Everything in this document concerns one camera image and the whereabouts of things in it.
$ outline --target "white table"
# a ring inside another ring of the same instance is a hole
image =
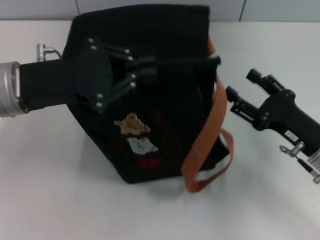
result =
[[[62,51],[70,24],[0,21],[0,62],[34,62],[37,43]],[[245,76],[253,67],[272,73],[320,121],[320,23],[219,22],[210,35],[225,86],[259,106],[267,94]],[[278,147],[291,145],[233,113],[224,127],[234,136],[234,164],[188,194],[180,177],[124,183],[65,105],[3,118],[0,239],[318,239],[320,186]]]

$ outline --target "tan patch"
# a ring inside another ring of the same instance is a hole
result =
[[[122,121],[114,121],[115,125],[121,128],[121,134],[140,135],[141,133],[149,133],[150,127],[144,125],[135,113],[129,113]]]

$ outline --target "white label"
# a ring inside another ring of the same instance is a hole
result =
[[[141,139],[137,139],[135,137],[127,138],[131,149],[134,153],[145,155],[146,153],[156,152],[159,149],[150,142],[147,137],[143,137]]]
[[[296,136],[296,135],[294,135],[291,131],[286,131],[285,132],[285,134],[284,134],[285,136],[287,136],[289,139],[291,139],[292,141],[294,141],[294,142],[296,142],[296,141],[298,141],[298,137]]]

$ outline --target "black fabric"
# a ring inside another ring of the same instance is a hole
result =
[[[158,63],[205,59],[208,19],[208,7],[186,5],[146,4],[85,13],[72,22],[63,58],[77,55],[87,38],[99,38],[129,48],[135,57],[153,55]],[[126,182],[180,176],[183,160],[210,111],[216,67],[207,83],[199,83],[201,71],[195,67],[162,67],[156,84],[138,83],[134,96],[113,102],[103,116],[85,105],[68,107]],[[114,121],[129,113],[135,113],[150,132],[121,134]],[[128,142],[132,137],[146,137],[158,150],[136,154]],[[202,169],[212,169],[227,154],[218,139]]]

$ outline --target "bag strap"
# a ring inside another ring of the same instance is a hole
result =
[[[208,50],[211,47],[214,51],[214,47],[212,43],[211,45],[210,43],[211,41],[209,39]],[[211,112],[181,167],[181,173],[184,178],[186,189],[190,193],[200,192],[213,180],[222,175],[229,168],[234,159],[233,137],[222,128],[227,112],[227,94],[218,76],[216,77],[216,90],[212,94],[212,101],[213,105]],[[227,148],[230,152],[229,163],[213,176],[205,180],[195,180],[201,166],[204,164],[220,133],[224,137]]]

